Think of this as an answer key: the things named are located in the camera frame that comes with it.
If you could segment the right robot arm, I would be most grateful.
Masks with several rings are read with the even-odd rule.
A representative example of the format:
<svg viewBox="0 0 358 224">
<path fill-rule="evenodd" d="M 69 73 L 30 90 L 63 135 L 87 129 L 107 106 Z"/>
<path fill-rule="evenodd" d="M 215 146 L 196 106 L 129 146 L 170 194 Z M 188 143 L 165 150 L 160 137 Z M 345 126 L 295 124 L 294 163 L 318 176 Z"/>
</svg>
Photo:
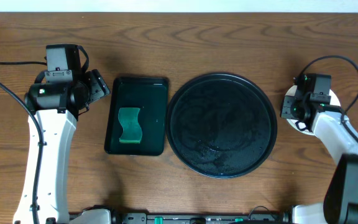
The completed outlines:
<svg viewBox="0 0 358 224">
<path fill-rule="evenodd" d="M 302 93 L 292 87 L 281 117 L 299 132 L 317 137 L 336 163 L 323 202 L 293 207 L 292 222 L 358 223 L 358 133 L 335 93 Z"/>
</svg>

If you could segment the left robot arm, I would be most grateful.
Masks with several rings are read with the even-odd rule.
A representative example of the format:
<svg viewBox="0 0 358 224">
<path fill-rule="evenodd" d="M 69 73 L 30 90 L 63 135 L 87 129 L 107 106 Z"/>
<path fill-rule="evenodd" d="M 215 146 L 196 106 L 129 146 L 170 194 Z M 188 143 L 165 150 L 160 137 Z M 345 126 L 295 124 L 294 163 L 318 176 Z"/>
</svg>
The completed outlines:
<svg viewBox="0 0 358 224">
<path fill-rule="evenodd" d="M 65 74 L 47 72 L 47 81 L 34 83 L 25 96 L 29 156 L 14 223 L 112 223 L 108 208 L 91 207 L 77 215 L 68 211 L 68 160 L 79 111 L 110 91 L 97 70 L 74 80 L 59 77 Z"/>
</svg>

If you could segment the black round tray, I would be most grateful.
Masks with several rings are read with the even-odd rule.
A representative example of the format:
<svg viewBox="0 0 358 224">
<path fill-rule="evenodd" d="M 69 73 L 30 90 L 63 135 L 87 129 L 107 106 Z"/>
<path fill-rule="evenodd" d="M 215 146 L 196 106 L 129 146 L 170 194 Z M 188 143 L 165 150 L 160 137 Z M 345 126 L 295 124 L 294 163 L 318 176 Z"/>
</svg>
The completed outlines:
<svg viewBox="0 0 358 224">
<path fill-rule="evenodd" d="M 201 175 L 230 179 L 251 173 L 269 157 L 278 124 L 255 83 L 233 73 L 207 73 L 174 94 L 166 128 L 182 163 Z"/>
</svg>

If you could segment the white pink plate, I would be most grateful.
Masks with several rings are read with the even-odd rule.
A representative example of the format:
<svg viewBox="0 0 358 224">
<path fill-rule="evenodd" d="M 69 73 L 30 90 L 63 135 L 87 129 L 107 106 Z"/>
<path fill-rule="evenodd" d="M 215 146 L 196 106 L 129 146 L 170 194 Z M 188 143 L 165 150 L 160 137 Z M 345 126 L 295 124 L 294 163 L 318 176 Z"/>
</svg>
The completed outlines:
<svg viewBox="0 0 358 224">
<path fill-rule="evenodd" d="M 285 94 L 285 96 L 294 96 L 295 92 L 296 92 L 297 86 L 293 85 Z M 339 101 L 339 98 L 337 97 L 337 95 L 335 94 L 335 92 L 333 92 L 332 90 L 329 91 L 329 96 L 331 97 L 330 100 L 330 105 L 334 105 L 334 106 L 341 106 L 341 103 Z M 296 125 L 297 120 L 295 119 L 287 119 L 287 122 L 290 124 L 290 126 L 292 126 L 296 131 L 301 132 L 303 134 L 309 135 L 309 136 L 314 136 L 314 134 L 309 131 L 308 129 L 306 129 L 306 125 L 305 123 L 299 122 L 298 126 Z"/>
</svg>

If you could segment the black rectangular tray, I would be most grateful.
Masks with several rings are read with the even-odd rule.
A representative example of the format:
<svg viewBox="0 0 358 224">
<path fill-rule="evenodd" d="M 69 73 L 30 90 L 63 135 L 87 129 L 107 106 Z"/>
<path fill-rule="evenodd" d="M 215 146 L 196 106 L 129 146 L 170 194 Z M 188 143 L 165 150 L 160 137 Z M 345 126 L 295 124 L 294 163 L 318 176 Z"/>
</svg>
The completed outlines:
<svg viewBox="0 0 358 224">
<path fill-rule="evenodd" d="M 111 106 L 104 150 L 108 154 L 158 156 L 163 152 L 165 118 L 168 101 L 168 80 L 152 77 L 119 77 L 112 86 Z M 120 108 L 140 108 L 142 128 L 140 144 L 122 144 L 119 138 Z"/>
</svg>

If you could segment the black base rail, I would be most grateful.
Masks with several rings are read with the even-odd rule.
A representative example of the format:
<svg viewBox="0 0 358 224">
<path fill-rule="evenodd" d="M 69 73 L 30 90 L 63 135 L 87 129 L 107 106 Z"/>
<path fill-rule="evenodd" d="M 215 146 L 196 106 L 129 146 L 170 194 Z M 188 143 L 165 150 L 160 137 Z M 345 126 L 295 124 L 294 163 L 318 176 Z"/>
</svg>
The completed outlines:
<svg viewBox="0 0 358 224">
<path fill-rule="evenodd" d="M 252 213 L 246 215 L 178 215 L 117 213 L 109 210 L 88 210 L 79 215 L 71 215 L 70 223 L 110 223 L 110 224 L 225 224 L 225 223 L 291 223 L 287 213 Z"/>
</svg>

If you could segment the green sponge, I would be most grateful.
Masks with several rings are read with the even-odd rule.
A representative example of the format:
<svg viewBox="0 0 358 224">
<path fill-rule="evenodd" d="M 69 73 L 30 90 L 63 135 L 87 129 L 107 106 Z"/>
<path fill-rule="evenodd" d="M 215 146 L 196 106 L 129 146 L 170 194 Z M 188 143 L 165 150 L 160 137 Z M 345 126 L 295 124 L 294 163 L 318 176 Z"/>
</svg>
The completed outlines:
<svg viewBox="0 0 358 224">
<path fill-rule="evenodd" d="M 140 144 L 142 128 L 139 124 L 140 108 L 120 108 L 118 113 L 122 134 L 119 142 L 122 144 Z"/>
</svg>

